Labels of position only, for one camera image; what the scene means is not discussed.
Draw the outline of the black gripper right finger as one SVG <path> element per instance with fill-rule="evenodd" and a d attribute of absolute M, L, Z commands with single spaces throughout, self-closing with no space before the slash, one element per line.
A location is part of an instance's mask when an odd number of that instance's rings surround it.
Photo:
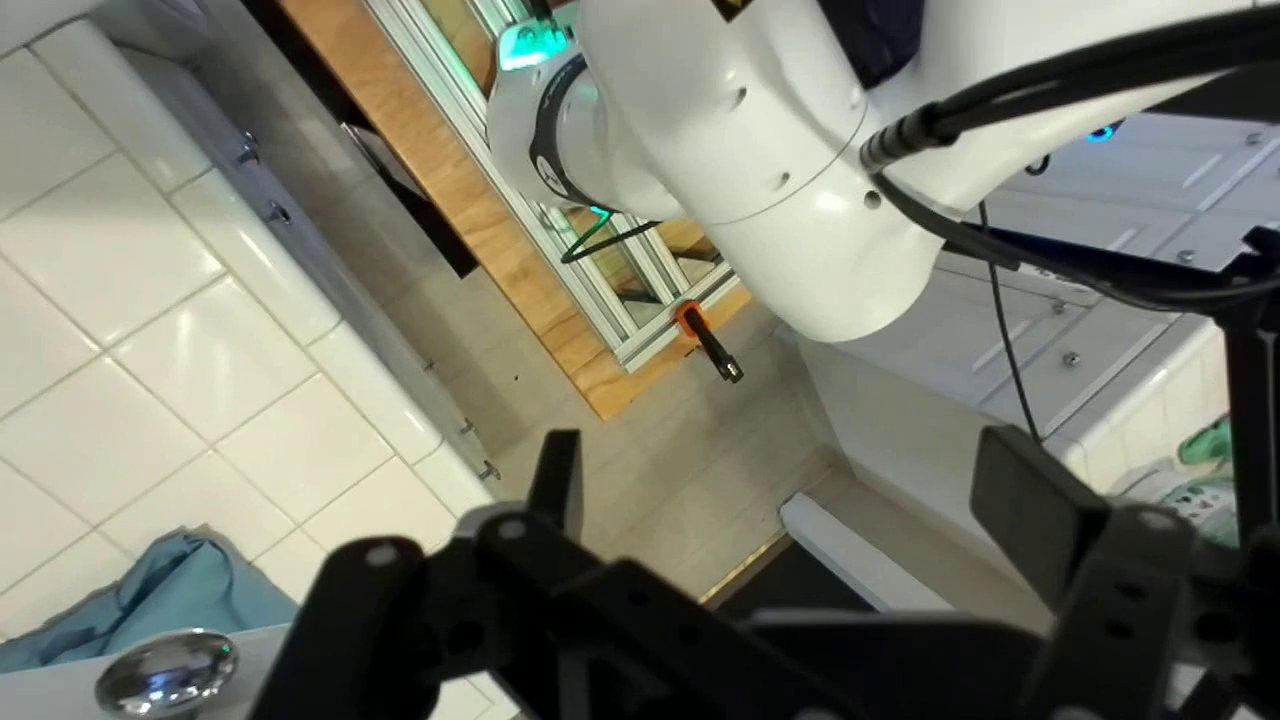
<path fill-rule="evenodd" d="M 1271 527 L 1211 544 L 1173 508 L 1092 494 L 1012 425 L 980 433 L 967 508 L 1056 618 L 1021 720 L 1166 720 L 1180 666 L 1280 716 Z"/>

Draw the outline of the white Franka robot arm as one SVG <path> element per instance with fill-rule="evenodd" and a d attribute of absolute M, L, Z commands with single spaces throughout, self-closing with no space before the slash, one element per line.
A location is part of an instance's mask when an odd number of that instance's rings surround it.
<path fill-rule="evenodd" d="M 1221 273 L 975 223 L 1031 160 L 1271 59 L 1266 0 L 572 0 L 498 31 L 492 170 L 545 206 L 698 220 L 813 340 L 908 313 L 941 258 L 1031 264 L 1221 324 L 1239 536 L 1115 503 L 990 428 L 974 508 L 1054 632 L 967 618 L 725 622 L 569 527 L 575 445 L 532 497 L 420 552 L 332 552 L 251 720 L 428 720 L 485 671 L 542 720 L 1166 720 L 1200 666 L 1277 706 L 1277 242 Z"/>

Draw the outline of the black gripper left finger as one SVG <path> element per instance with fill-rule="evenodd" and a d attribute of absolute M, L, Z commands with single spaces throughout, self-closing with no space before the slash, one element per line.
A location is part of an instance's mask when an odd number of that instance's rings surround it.
<path fill-rule="evenodd" d="M 492 676 L 530 720 L 855 720 L 829 680 L 580 540 L 580 433 L 553 428 L 532 494 L 426 552 L 340 544 L 313 581 L 248 720 L 428 720 Z"/>

